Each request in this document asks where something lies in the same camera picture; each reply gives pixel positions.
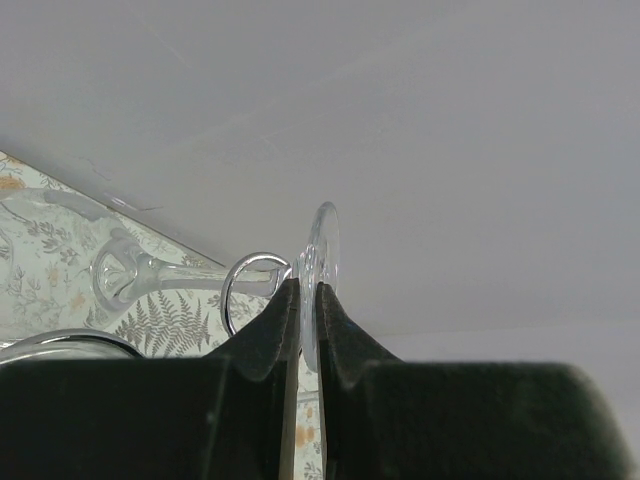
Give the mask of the floral tablecloth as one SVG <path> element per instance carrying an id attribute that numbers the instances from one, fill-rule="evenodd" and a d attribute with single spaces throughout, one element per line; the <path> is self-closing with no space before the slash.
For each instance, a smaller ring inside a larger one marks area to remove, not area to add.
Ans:
<path id="1" fill-rule="evenodd" d="M 13 157 L 3 156 L 1 192 L 27 188 L 78 194 L 66 186 L 47 179 Z M 108 210 L 109 214 L 118 220 L 139 242 L 139 245 L 152 256 L 178 265 L 209 267 L 179 250 L 168 250 L 163 257 L 158 257 L 152 249 L 155 243 L 153 236 L 132 221 L 96 204 Z M 40 333 L 71 328 L 91 328 L 86 325 L 86 319 L 95 305 L 89 271 L 95 254 L 77 265 L 65 265 L 61 262 L 44 261 L 38 258 L 15 262 L 1 257 L 1 349 L 19 339 Z M 212 295 L 211 290 L 196 291 L 206 297 Z M 113 327 L 115 322 L 124 315 L 125 312 L 101 330 Z"/>

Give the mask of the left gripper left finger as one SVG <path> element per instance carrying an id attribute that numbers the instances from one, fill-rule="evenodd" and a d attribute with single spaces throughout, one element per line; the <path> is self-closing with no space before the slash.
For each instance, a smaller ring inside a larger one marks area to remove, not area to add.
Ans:
<path id="1" fill-rule="evenodd" d="M 297 281 L 202 357 L 7 349 L 5 479 L 289 479 L 299 358 Z"/>

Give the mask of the chrome wine glass rack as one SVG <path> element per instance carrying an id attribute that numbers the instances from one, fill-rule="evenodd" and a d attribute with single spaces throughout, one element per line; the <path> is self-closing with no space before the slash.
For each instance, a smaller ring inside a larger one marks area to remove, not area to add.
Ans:
<path id="1" fill-rule="evenodd" d="M 62 329 L 8 344 L 1 349 L 1 365 L 208 354 L 259 314 L 290 272 L 284 259 L 256 252 L 234 265 L 210 297 L 194 287 L 152 291 L 105 330 Z"/>

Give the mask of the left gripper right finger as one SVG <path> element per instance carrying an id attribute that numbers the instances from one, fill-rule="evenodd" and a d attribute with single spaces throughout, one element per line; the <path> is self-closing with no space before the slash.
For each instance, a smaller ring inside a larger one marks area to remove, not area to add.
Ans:
<path id="1" fill-rule="evenodd" d="M 329 479 L 626 479 L 630 451 L 578 368 L 406 362 L 316 289 Z"/>

